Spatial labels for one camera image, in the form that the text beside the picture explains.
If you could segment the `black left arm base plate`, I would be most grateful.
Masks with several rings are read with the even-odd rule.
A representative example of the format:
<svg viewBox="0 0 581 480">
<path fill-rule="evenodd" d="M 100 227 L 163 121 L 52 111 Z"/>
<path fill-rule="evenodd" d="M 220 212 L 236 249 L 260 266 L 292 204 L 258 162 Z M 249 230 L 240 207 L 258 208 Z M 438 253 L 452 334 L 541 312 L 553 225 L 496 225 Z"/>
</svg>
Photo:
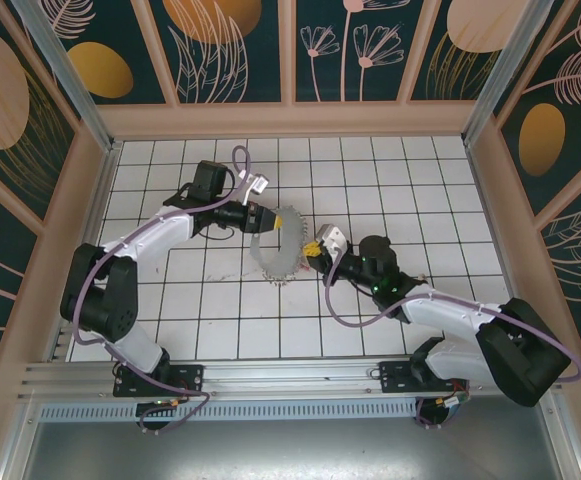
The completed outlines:
<svg viewBox="0 0 581 480">
<path fill-rule="evenodd" d="M 179 390 L 200 391 L 203 383 L 204 367 L 202 365 L 169 365 L 158 366 L 150 377 L 163 384 Z M 112 394 L 117 398 L 166 398 L 180 396 L 172 390 L 156 386 L 138 376 L 126 366 L 114 369 Z"/>
</svg>

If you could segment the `grey metal sheet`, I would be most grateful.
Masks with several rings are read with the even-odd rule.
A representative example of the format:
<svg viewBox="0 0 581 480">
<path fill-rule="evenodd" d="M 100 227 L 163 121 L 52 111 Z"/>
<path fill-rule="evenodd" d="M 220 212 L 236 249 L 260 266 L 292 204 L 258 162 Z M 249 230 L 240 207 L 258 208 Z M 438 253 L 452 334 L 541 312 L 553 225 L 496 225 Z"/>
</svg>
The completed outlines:
<svg viewBox="0 0 581 480">
<path fill-rule="evenodd" d="M 46 423 L 8 480 L 581 480 L 534 414 L 425 430 L 410 419 Z"/>
</svg>

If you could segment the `aluminium mounting rail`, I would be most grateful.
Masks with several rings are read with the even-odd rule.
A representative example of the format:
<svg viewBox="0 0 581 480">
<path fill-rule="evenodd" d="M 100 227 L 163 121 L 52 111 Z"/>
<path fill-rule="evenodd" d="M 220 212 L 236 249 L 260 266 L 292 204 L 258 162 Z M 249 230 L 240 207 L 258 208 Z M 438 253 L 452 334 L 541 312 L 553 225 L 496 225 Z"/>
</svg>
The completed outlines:
<svg viewBox="0 0 581 480">
<path fill-rule="evenodd" d="M 202 390 L 213 400 L 375 398 L 380 357 L 204 361 Z M 21 400 L 113 399 L 111 362 L 33 363 L 16 387 Z"/>
</svg>

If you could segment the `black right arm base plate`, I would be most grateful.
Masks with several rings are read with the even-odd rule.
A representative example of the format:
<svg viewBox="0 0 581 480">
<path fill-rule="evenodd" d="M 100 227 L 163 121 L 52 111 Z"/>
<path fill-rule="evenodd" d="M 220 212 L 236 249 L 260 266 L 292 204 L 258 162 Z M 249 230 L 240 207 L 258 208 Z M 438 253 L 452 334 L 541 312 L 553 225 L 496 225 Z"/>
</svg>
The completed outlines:
<svg viewBox="0 0 581 480">
<path fill-rule="evenodd" d="M 413 374 L 409 360 L 379 362 L 378 369 L 383 393 L 428 393 L 443 388 L 433 381 L 419 380 Z"/>
</svg>

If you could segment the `grey keyring band with rings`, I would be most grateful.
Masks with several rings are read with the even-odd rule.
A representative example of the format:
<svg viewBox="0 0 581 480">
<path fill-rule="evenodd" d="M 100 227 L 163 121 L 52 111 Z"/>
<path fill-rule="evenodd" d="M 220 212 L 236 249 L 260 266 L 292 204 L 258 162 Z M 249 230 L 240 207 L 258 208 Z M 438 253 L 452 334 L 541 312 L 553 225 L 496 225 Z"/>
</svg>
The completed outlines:
<svg viewBox="0 0 581 480">
<path fill-rule="evenodd" d="M 279 249 L 271 255 L 264 253 L 261 247 L 262 233 L 256 233 L 251 240 L 249 253 L 266 280 L 283 285 L 293 280 L 301 267 L 308 228 L 304 217 L 292 206 L 280 207 L 275 213 L 283 217 L 283 225 L 279 229 Z"/>
</svg>

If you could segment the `aluminium table side rail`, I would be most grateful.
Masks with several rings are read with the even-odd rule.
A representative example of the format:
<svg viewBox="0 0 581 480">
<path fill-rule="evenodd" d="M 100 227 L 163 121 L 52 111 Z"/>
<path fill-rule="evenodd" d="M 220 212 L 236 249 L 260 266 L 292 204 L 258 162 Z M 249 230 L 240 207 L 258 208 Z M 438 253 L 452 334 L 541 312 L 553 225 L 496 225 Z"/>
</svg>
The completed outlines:
<svg viewBox="0 0 581 480">
<path fill-rule="evenodd" d="M 510 297 L 521 297 L 519 282 L 514 272 L 514 258 L 509 250 L 512 244 L 507 229 L 512 225 L 512 221 L 506 212 L 509 204 L 506 178 L 500 177 L 494 167 L 483 168 L 479 157 L 469 146 L 466 147 L 466 155 L 508 294 Z"/>
<path fill-rule="evenodd" d="M 78 235 L 67 244 L 65 275 L 68 275 L 73 254 L 77 247 L 83 243 L 93 245 L 99 243 L 109 194 L 122 149 L 123 143 L 114 141 L 111 150 L 101 157 L 97 174 L 88 190 L 88 203 L 83 204 L 84 211 L 80 218 Z M 66 362 L 67 357 L 69 357 L 71 338 L 72 324 L 60 315 L 59 310 L 56 310 L 44 352 L 44 362 Z"/>
</svg>

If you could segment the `aluminium corner post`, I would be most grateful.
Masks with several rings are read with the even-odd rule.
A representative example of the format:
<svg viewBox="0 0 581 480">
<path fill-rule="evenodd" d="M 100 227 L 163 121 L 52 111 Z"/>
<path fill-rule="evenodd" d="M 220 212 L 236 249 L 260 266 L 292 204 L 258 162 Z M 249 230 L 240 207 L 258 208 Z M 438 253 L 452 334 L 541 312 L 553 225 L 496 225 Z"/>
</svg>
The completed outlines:
<svg viewBox="0 0 581 480">
<path fill-rule="evenodd" d="M 65 48 L 55 35 L 41 6 L 36 0 L 11 0 L 14 8 L 46 60 L 53 68 L 81 119 L 92 133 L 96 143 L 108 154 L 112 150 L 113 138 L 91 95 L 84 87 Z"/>
<path fill-rule="evenodd" d="M 554 0 L 529 0 L 489 74 L 462 131 L 464 147 L 470 151 L 487 124 L 505 89 L 512 81 L 534 39 L 544 25 Z"/>
</svg>

